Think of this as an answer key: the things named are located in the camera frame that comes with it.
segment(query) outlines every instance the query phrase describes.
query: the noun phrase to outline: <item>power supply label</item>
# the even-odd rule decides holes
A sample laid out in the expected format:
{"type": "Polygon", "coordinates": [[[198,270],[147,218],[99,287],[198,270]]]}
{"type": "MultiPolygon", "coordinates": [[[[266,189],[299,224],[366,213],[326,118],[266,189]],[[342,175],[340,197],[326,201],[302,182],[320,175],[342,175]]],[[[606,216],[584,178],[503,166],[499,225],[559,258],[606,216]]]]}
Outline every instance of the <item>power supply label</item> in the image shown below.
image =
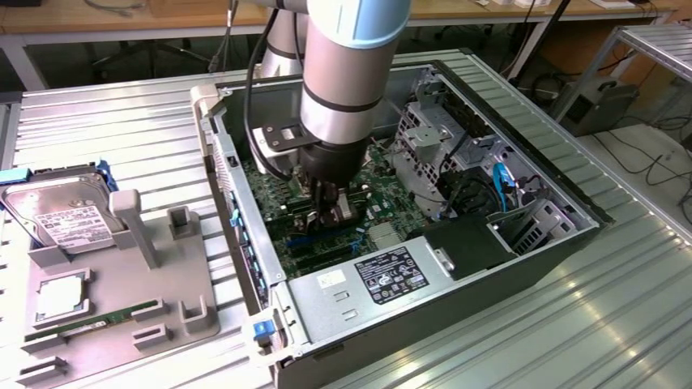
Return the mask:
{"type": "Polygon", "coordinates": [[[406,247],[356,263],[372,301],[386,304],[430,285],[406,247]]]}

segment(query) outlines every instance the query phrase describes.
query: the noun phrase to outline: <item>hard drive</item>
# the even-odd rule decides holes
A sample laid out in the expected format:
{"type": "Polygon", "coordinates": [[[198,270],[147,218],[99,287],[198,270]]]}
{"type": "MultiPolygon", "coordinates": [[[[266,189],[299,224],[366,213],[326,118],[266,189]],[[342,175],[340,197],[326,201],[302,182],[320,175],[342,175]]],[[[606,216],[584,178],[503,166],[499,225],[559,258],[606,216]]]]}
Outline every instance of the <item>hard drive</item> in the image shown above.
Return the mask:
{"type": "Polygon", "coordinates": [[[112,245],[123,222],[108,210],[116,190],[107,164],[0,172],[0,204],[39,246],[79,254],[112,245]]]}

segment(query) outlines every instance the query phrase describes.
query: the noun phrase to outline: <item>hard drive label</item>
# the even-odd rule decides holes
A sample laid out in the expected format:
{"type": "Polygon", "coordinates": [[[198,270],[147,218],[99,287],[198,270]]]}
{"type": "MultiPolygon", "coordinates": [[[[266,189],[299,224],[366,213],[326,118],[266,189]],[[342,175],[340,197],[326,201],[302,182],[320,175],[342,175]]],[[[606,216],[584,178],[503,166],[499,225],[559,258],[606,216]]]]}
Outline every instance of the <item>hard drive label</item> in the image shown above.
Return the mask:
{"type": "Polygon", "coordinates": [[[36,215],[35,218],[63,249],[111,239],[111,230],[96,206],[36,215]]]}

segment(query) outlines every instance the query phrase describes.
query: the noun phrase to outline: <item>slotted metal surface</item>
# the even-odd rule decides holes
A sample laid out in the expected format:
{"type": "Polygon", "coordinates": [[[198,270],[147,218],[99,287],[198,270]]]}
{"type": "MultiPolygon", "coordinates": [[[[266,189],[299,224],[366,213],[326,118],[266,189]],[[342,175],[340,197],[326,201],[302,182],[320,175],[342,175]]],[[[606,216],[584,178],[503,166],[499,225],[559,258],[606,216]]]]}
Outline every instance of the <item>slotted metal surface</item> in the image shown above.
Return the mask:
{"type": "Polygon", "coordinates": [[[692,27],[682,24],[627,26],[619,39],[692,82],[692,27]]]}
{"type": "MultiPolygon", "coordinates": [[[[399,56],[439,59],[471,84],[555,165],[616,219],[615,227],[530,290],[331,387],[686,387],[692,385],[692,253],[678,226],[650,212],[627,185],[580,153],[567,133],[495,72],[458,51],[399,56]]],[[[203,179],[187,89],[242,79],[207,76],[30,93],[22,107],[15,164],[40,168],[104,156],[124,187],[143,191],[148,214],[187,203],[203,233],[223,330],[212,340],[86,378],[72,387],[271,387],[267,369],[248,363],[239,325],[247,317],[220,223],[203,179]]],[[[0,316],[18,293],[23,232],[7,224],[0,316]]],[[[8,333],[0,327],[0,334],[8,333]]],[[[20,358],[16,344],[0,360],[20,358]]],[[[0,364],[2,384],[12,383],[0,364]]]]}

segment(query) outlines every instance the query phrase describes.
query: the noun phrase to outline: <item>blue clip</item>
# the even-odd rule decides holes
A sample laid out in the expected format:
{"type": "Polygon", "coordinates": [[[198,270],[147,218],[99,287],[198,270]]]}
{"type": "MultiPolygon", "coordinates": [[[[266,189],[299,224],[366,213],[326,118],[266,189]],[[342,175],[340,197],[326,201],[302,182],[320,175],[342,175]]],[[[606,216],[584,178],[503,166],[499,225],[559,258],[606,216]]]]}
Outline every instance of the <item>blue clip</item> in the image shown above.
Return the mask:
{"type": "Polygon", "coordinates": [[[503,184],[507,184],[510,187],[515,187],[515,181],[512,180],[510,170],[507,170],[506,164],[503,163],[498,163],[494,166],[494,183],[495,190],[498,190],[498,195],[500,196],[502,211],[507,212],[507,200],[506,194],[503,192],[503,184]]]}
{"type": "Polygon", "coordinates": [[[115,178],[112,177],[111,166],[108,165],[108,162],[106,162],[106,160],[99,159],[99,161],[96,162],[96,169],[106,178],[106,185],[108,186],[108,189],[111,189],[111,192],[118,192],[118,183],[115,178]]]}
{"type": "Polygon", "coordinates": [[[255,323],[252,325],[252,328],[255,329],[255,340],[274,335],[278,331],[276,327],[274,326],[272,320],[266,320],[264,322],[255,323]]]}
{"type": "Polygon", "coordinates": [[[28,168],[15,168],[0,171],[0,185],[30,181],[32,171],[28,168]]]}
{"type": "Polygon", "coordinates": [[[234,209],[234,214],[231,216],[231,226],[232,227],[238,227],[238,221],[240,220],[240,211],[236,209],[234,209]]]}

